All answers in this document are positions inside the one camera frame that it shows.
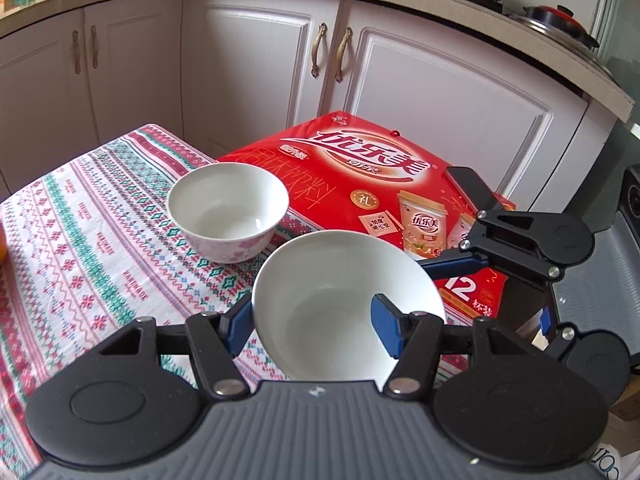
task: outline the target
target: product logo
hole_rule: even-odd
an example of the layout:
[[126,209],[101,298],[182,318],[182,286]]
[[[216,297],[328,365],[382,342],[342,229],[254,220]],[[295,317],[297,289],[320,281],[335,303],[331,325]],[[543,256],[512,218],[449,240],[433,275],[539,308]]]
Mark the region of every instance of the product logo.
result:
[[331,160],[350,170],[390,182],[412,182],[431,165],[391,139],[357,130],[318,132],[308,139],[281,139],[302,142],[322,149]]
[[309,158],[309,156],[305,152],[294,148],[293,146],[289,146],[288,144],[283,144],[282,146],[280,146],[280,151],[292,156],[293,158],[296,158],[297,160],[305,160]]
[[440,229],[440,221],[425,213],[416,213],[411,219],[411,225],[415,225],[420,231],[428,235],[437,235]]

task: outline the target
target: bowl rim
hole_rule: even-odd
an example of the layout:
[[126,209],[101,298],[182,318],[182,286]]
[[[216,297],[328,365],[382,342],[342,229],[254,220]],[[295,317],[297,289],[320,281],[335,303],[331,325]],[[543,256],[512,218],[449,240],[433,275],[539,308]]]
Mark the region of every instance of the bowl rim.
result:
[[[348,234],[348,235],[356,235],[357,237],[367,237],[367,238],[371,238],[372,240],[374,240],[373,243],[377,243],[377,242],[382,242],[383,244],[388,244],[390,248],[395,249],[400,251],[402,254],[404,254],[404,256],[406,256],[411,262],[414,263],[414,265],[420,267],[420,264],[414,260],[411,256],[409,256],[408,254],[406,254],[400,247],[397,247],[389,242],[387,242],[386,240],[382,240],[380,238],[376,238],[373,237],[369,234],[360,232],[360,231],[351,231],[348,229],[322,229],[319,231],[312,231],[310,233],[305,233],[303,235],[297,236],[295,238],[292,238],[291,240],[288,240],[287,242],[283,243],[280,247],[278,247],[276,250],[273,251],[273,253],[271,253],[267,259],[264,261],[264,263],[260,266],[260,269],[258,270],[258,274],[256,274],[256,277],[254,279],[254,282],[252,284],[252,288],[251,288],[251,294],[252,294],[252,298],[251,298],[251,311],[252,311],[252,317],[254,318],[254,325],[255,325],[255,331],[258,334],[258,338],[260,338],[260,328],[258,327],[258,325],[260,324],[258,322],[257,317],[255,316],[255,285],[256,283],[259,283],[259,279],[260,276],[263,272],[263,269],[267,266],[267,263],[269,262],[269,260],[271,260],[276,254],[281,253],[282,250],[287,247],[287,245],[289,246],[287,249],[290,250],[290,247],[292,243],[296,242],[297,240],[306,240],[307,238],[310,237],[318,237],[318,236],[328,236],[328,235],[333,235],[333,234]],[[436,285],[436,283],[434,282],[434,280],[431,279],[431,277],[428,275],[428,273],[423,270],[422,268],[420,268],[420,270],[425,274],[425,276],[427,277],[428,280],[430,280],[431,284],[433,285],[433,290],[435,291],[435,295],[434,298],[437,296],[437,298],[439,299],[439,305],[441,307],[440,309],[440,313],[436,314],[434,313],[434,316],[438,316],[440,317],[443,322],[445,324],[448,323],[447,321],[447,311],[444,305],[444,300],[442,299],[439,291],[438,291],[438,286]],[[265,342],[262,338],[260,338],[260,342],[262,344],[262,347],[264,348],[264,351],[266,352],[266,354],[273,360],[272,355],[278,356],[278,357],[282,357],[280,355],[280,353],[276,350],[276,348],[272,347],[271,345],[271,341]],[[281,363],[275,363],[276,366],[278,367],[278,369],[280,371],[282,371],[284,373],[284,375],[289,378],[289,379],[293,379],[293,380],[299,380],[296,378],[296,373],[289,368],[289,365],[287,365],[286,363],[284,363],[284,366],[280,366],[282,364]]]
[[[250,236],[244,236],[244,237],[241,237],[241,238],[213,238],[213,237],[209,237],[209,236],[199,235],[199,234],[194,233],[194,232],[186,229],[185,227],[183,227],[180,224],[180,222],[178,222],[175,219],[174,215],[171,213],[171,208],[169,208],[169,199],[171,198],[171,193],[174,192],[175,188],[178,186],[178,184],[185,177],[189,176],[192,173],[200,171],[200,170],[208,170],[211,166],[216,166],[216,167],[220,167],[220,166],[227,166],[227,167],[229,167],[229,166],[236,166],[236,167],[238,167],[238,166],[248,166],[249,168],[254,168],[254,170],[258,170],[258,172],[267,173],[270,176],[270,178],[274,178],[279,183],[279,185],[282,186],[282,189],[284,190],[284,196],[287,198],[286,199],[286,205],[284,206],[284,210],[282,211],[282,214],[280,215],[280,217],[275,221],[275,223],[270,224],[268,227],[261,229],[256,234],[253,234],[253,235],[250,235]],[[178,180],[176,180],[173,183],[173,185],[171,186],[171,189],[169,190],[169,193],[166,194],[166,199],[164,199],[164,209],[165,209],[168,217],[171,219],[171,222],[173,222],[176,225],[176,227],[178,229],[180,229],[180,231],[182,231],[183,233],[188,234],[189,236],[192,236],[194,238],[200,238],[201,240],[210,240],[212,242],[223,242],[223,243],[238,242],[238,243],[240,243],[240,242],[244,242],[246,240],[251,240],[252,238],[257,238],[257,237],[263,236],[263,235],[267,234],[267,232],[271,231],[272,229],[275,229],[275,227],[282,221],[282,219],[287,214],[287,211],[289,210],[289,203],[290,203],[289,191],[287,190],[287,187],[284,185],[284,182],[281,181],[273,173],[271,173],[271,171],[265,170],[264,168],[261,168],[260,166],[254,166],[253,164],[247,164],[245,162],[217,162],[217,161],[213,161],[210,164],[205,164],[204,166],[200,166],[199,168],[194,168],[193,170],[188,171],[183,176],[181,176]]]

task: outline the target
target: pink floral bowl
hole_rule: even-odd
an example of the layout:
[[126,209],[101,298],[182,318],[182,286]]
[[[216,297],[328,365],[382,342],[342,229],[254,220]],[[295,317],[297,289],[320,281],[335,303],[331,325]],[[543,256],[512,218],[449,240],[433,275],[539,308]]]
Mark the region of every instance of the pink floral bowl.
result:
[[267,170],[220,162],[193,170],[171,188],[169,216],[204,258],[235,264],[268,245],[289,207],[284,184]]

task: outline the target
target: pot handle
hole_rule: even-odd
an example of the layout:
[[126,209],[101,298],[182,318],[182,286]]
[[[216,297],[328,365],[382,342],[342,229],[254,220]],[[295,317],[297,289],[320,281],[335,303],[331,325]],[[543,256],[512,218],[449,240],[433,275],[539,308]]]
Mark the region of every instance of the pot handle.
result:
[[583,41],[583,43],[587,44],[588,49],[600,47],[600,43],[598,42],[598,40],[596,40],[593,36],[590,36],[589,34],[585,34],[583,39],[585,40]]
[[558,5],[557,7],[558,7],[558,10],[561,10],[562,12],[567,14],[569,17],[572,18],[574,16],[574,12],[571,9],[569,9],[569,8],[563,6],[563,5]]

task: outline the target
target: table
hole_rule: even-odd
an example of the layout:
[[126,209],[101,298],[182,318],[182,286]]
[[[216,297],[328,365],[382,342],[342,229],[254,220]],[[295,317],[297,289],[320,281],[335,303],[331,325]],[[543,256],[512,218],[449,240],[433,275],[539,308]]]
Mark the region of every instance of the table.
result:
[[[0,266],[0,459],[18,476],[41,460],[24,425],[26,400],[40,384],[136,316],[177,324],[225,311],[274,248],[318,229],[290,210],[257,258],[201,258],[165,200],[175,180],[212,162],[147,124],[0,205],[9,246]],[[252,387],[284,378],[255,333],[236,365]],[[162,366],[193,382],[187,358],[163,356]]]

